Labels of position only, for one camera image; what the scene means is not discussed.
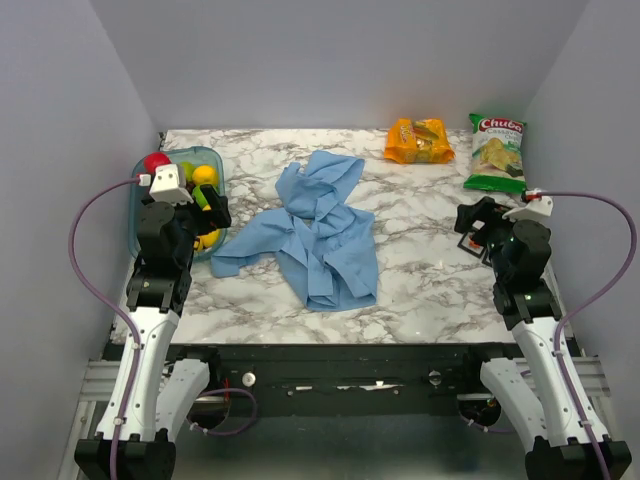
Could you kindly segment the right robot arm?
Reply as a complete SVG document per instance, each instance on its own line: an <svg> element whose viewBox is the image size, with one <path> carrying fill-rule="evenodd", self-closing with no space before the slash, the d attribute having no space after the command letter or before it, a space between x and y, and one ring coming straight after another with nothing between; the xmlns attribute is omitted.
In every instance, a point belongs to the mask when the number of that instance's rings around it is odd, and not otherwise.
<svg viewBox="0 0 640 480"><path fill-rule="evenodd" d="M579 378L565 319L543 278L551 257L553 199L541 191L510 208L484 197L460 205L459 248L493 270L493 301L527 364L476 357L460 367L469 390L486 388L517 433L530 479L620 479L631 465L627 444L611 437Z"/></svg>

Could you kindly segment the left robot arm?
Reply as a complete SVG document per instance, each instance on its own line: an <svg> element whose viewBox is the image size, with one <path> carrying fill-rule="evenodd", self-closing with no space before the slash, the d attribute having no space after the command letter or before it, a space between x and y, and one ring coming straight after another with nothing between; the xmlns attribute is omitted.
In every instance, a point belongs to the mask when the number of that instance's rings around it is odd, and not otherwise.
<svg viewBox="0 0 640 480"><path fill-rule="evenodd" d="M214 393L222 380L209 357L177 361L168 379L165 360L191 286L197 235L220 221L229 226L225 198L207 188L216 204L204 211L183 186L151 180L150 202L137 223L139 252L120 308L76 275L129 328L115 384L94 436L78 441L74 460L89 479L169 479L176 436L199 394Z"/></svg>

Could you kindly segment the light blue button shirt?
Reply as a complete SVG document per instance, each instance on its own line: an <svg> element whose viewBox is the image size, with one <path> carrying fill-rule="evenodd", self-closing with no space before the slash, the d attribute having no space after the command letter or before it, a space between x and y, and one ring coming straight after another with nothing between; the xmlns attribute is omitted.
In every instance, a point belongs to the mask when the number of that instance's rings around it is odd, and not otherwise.
<svg viewBox="0 0 640 480"><path fill-rule="evenodd" d="M275 188L282 205L257 214L211 258L217 278L234 277L271 254L311 311L347 311L377 301L373 213L347 205L365 162L315 151L293 162Z"/></svg>

